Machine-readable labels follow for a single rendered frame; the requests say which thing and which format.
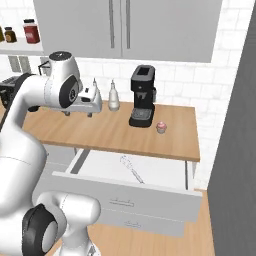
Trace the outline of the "open white drawer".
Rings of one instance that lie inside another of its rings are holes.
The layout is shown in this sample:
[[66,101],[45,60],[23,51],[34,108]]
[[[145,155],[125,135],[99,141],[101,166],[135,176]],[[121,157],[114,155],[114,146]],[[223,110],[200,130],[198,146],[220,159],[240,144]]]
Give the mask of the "open white drawer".
[[[120,162],[123,155],[143,184]],[[202,194],[194,190],[192,164],[187,161],[80,150],[65,171],[53,175],[66,179],[65,187],[97,198],[105,209],[175,221],[198,218]],[[130,200],[134,207],[109,203],[116,198]]]

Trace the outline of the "pink cupcake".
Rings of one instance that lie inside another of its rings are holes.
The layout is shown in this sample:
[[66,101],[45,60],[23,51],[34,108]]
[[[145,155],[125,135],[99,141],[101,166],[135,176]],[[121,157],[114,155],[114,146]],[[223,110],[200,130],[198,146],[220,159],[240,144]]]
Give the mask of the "pink cupcake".
[[164,122],[160,121],[157,123],[156,129],[158,133],[163,134],[167,129],[167,125]]

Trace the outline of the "brown jar with black lid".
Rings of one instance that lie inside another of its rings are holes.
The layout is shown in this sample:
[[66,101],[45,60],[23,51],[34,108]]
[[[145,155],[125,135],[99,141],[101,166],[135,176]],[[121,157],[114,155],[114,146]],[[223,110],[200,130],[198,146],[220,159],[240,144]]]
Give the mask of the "brown jar with black lid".
[[5,28],[5,38],[7,43],[15,43],[17,41],[16,34],[11,27]]

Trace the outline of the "grey upper cupboard door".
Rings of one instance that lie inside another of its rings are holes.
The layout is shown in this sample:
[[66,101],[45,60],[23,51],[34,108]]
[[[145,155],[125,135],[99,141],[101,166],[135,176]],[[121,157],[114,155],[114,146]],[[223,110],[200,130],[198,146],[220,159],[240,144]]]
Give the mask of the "grey upper cupboard door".
[[113,0],[115,48],[110,44],[109,0],[33,0],[45,55],[121,57],[120,0]]
[[126,0],[121,0],[123,57],[209,63],[222,0],[130,0],[130,49]]

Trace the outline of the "black coffee machine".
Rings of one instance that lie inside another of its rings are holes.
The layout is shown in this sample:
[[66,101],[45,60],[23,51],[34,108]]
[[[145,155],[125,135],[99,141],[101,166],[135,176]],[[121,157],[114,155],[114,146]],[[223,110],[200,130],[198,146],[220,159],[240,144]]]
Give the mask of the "black coffee machine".
[[154,106],[155,68],[139,65],[131,77],[131,91],[134,93],[134,107],[129,119],[133,127],[147,128],[152,124]]

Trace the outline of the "grey closed drawer front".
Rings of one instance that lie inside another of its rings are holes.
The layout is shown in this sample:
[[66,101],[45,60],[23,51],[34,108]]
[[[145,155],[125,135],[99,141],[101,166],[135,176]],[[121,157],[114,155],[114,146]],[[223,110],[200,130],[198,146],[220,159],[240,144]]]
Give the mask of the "grey closed drawer front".
[[182,237],[185,225],[183,222],[157,217],[102,209],[98,219],[100,224],[133,228],[166,236]]

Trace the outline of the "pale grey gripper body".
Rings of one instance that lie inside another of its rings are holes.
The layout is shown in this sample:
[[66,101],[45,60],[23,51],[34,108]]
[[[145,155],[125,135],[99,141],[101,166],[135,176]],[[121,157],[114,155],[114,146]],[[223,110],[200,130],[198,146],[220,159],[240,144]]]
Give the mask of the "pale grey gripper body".
[[99,113],[102,110],[102,98],[97,87],[86,87],[76,98],[75,102],[66,109],[65,114],[71,112],[85,112],[87,114]]

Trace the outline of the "grey wall socket plate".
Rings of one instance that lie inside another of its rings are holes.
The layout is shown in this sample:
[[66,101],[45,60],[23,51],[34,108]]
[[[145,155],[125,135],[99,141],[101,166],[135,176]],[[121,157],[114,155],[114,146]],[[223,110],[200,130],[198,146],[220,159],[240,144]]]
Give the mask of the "grey wall socket plate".
[[17,56],[9,56],[9,63],[13,72],[20,72],[20,65]]
[[29,63],[29,59],[27,56],[20,56],[19,57],[19,62],[20,62],[20,66],[22,69],[23,73],[30,73],[31,72],[31,68],[30,68],[30,63]]

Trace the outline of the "white wall shelf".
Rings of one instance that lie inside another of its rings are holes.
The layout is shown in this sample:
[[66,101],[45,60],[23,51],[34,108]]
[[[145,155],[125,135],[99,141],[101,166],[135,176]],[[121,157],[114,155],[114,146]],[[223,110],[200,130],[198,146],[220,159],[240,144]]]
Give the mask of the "white wall shelf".
[[0,42],[0,54],[41,56],[44,51],[41,42],[28,44],[25,38],[18,38],[14,43]]

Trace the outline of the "silver whisk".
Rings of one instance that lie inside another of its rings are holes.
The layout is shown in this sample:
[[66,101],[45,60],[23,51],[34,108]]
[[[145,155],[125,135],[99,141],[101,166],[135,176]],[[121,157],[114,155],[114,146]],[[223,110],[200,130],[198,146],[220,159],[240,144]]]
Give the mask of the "silver whisk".
[[133,176],[137,179],[137,181],[141,184],[144,183],[143,179],[140,177],[140,175],[135,171],[135,169],[133,168],[132,162],[130,161],[130,159],[126,156],[123,155],[120,157],[120,162],[128,169],[131,171],[131,173],[133,174]]

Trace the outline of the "red jar with black lid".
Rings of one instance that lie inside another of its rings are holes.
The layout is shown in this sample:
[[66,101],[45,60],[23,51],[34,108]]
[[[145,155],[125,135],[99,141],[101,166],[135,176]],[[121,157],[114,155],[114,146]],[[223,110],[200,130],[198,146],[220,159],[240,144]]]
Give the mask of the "red jar with black lid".
[[33,19],[25,19],[23,28],[28,44],[37,44],[40,42],[38,27]]

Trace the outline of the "tall dark grey fridge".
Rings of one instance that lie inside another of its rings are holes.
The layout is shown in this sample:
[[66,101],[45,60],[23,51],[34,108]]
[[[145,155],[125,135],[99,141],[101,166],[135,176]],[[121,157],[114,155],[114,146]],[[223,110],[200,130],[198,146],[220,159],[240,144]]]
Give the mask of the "tall dark grey fridge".
[[256,3],[207,192],[215,255],[256,256]]

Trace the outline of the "black toaster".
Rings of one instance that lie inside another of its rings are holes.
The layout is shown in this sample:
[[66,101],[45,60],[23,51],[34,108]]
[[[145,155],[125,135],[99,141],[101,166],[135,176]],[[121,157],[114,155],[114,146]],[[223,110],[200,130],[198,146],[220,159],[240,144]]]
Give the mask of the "black toaster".
[[13,99],[15,87],[21,81],[21,76],[12,76],[0,82],[0,99],[4,107]]

